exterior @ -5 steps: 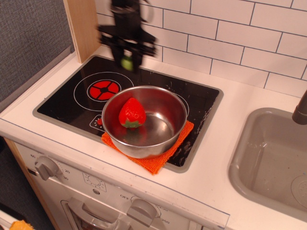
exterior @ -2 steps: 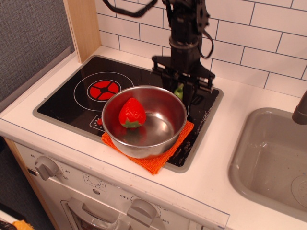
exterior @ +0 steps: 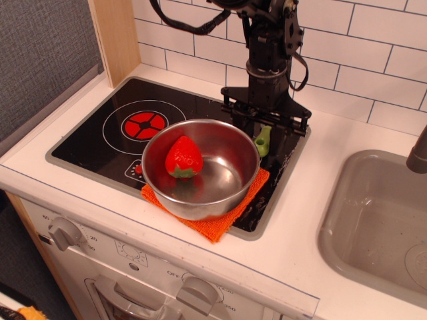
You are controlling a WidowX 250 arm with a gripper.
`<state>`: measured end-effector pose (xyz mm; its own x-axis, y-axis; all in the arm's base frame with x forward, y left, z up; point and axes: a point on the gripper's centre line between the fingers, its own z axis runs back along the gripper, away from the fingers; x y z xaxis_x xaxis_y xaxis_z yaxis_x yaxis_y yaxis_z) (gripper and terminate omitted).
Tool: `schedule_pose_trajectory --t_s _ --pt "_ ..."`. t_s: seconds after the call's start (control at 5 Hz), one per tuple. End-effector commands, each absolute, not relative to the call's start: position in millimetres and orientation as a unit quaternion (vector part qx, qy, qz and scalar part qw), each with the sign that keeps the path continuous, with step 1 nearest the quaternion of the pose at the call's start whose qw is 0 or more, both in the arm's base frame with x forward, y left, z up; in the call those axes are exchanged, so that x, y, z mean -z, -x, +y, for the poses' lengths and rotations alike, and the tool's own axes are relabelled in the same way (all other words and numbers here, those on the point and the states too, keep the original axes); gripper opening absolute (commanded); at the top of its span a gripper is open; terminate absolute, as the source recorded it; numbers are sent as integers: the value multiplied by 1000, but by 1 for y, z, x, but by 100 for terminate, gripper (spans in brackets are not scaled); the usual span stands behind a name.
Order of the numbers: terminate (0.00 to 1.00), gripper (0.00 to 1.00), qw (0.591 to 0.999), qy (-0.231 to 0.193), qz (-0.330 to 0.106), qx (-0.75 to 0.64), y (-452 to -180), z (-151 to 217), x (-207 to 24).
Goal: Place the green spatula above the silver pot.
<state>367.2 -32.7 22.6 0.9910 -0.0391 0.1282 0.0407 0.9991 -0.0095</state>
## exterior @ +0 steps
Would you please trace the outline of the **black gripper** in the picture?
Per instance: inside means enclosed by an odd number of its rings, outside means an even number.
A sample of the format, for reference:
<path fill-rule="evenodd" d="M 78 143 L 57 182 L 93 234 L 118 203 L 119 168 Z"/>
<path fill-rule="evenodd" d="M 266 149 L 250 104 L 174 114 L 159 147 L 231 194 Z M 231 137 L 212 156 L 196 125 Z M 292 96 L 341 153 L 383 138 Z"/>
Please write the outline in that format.
<path fill-rule="evenodd" d="M 222 109 L 232 117 L 232 123 L 249 137 L 254 136 L 255 122 L 272 126 L 270 155 L 280 156 L 286 149 L 289 128 L 305 135 L 311 112 L 296 103 L 289 94 L 289 72 L 267 72 L 248 69 L 247 87 L 224 87 Z"/>

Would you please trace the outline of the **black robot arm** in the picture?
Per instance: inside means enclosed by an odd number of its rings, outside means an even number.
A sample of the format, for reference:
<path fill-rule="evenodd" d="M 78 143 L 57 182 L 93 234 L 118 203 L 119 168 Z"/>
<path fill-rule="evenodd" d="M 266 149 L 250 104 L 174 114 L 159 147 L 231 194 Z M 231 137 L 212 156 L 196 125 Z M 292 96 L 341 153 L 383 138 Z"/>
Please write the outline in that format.
<path fill-rule="evenodd" d="M 286 131 L 305 135 L 309 110 L 296 103 L 290 91 L 292 61 L 307 63 L 298 53 L 304 30 L 299 26 L 297 1 L 216 1 L 242 20 L 249 57 L 247 87 L 224 87 L 223 109 L 234 126 L 253 136 L 261 157 L 277 153 Z"/>

